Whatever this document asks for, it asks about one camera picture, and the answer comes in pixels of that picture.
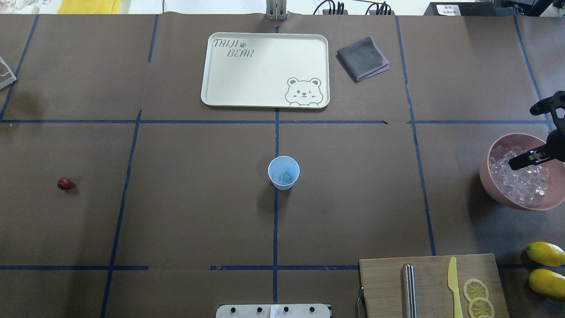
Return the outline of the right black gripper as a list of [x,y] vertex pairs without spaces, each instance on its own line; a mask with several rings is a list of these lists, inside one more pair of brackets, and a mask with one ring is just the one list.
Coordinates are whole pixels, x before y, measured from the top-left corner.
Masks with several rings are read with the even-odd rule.
[[565,119],[557,114],[557,110],[564,108],[565,93],[557,91],[553,96],[541,99],[529,109],[534,116],[550,114],[556,129],[549,133],[544,145],[509,159],[508,164],[512,170],[541,165],[551,160],[562,163],[565,161]]

